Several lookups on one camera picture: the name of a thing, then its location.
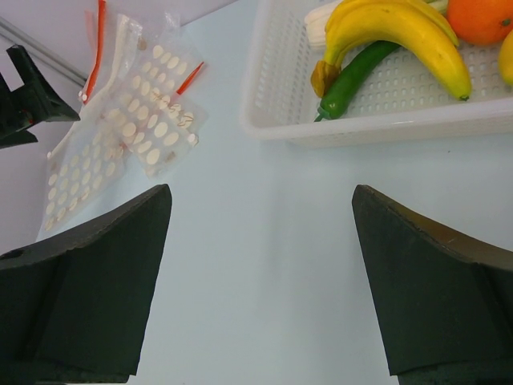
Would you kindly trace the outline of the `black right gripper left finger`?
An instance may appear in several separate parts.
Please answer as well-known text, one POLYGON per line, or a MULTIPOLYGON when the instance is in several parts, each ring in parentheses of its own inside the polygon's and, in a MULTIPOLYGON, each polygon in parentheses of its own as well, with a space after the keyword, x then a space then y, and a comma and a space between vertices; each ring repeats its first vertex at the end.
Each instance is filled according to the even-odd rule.
POLYGON ((171 190, 158 184, 2 255, 2 383, 126 383, 136 374, 171 211, 171 190))

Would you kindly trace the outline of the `yellow banana bunch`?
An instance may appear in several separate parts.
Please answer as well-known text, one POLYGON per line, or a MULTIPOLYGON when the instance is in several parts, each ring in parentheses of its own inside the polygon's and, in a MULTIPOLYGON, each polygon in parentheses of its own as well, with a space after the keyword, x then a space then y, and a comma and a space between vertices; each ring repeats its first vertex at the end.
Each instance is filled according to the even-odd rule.
POLYGON ((325 24, 325 52, 311 74, 323 97, 341 72, 347 53, 363 44, 387 41, 412 52, 457 100, 467 101, 471 77, 449 22, 423 1, 343 1, 325 24))

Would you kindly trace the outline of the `orange fruit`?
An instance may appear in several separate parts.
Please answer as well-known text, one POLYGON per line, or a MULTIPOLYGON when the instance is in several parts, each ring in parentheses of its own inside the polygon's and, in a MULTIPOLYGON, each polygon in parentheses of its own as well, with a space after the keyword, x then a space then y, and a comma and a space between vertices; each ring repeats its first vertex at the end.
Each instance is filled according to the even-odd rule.
POLYGON ((498 43, 512 31, 512 0, 451 0, 446 18, 466 43, 498 43))

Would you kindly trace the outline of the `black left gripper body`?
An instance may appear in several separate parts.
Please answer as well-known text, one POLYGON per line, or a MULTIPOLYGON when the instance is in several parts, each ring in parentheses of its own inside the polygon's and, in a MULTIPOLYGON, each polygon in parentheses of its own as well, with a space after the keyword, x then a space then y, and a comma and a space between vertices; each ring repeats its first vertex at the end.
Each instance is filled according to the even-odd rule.
POLYGON ((25 47, 6 50, 23 85, 11 90, 1 79, 1 148, 36 143, 29 129, 40 123, 75 122, 79 113, 47 82, 25 47))

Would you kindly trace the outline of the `clear dotted zip bag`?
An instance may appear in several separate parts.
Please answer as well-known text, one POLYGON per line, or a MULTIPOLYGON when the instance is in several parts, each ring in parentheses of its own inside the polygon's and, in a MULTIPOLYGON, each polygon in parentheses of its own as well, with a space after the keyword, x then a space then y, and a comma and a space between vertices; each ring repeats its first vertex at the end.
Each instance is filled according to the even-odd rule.
POLYGON ((38 239, 55 234, 93 198, 125 173, 130 155, 123 129, 133 122, 124 92, 98 107, 88 107, 65 138, 47 154, 46 197, 38 239))

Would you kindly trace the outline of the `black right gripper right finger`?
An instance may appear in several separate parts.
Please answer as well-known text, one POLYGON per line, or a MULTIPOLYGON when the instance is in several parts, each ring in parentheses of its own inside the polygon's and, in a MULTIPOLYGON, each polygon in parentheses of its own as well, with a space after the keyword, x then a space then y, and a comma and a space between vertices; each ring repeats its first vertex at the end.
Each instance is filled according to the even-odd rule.
POLYGON ((401 384, 511 383, 511 251, 368 185, 352 207, 390 374, 401 384))

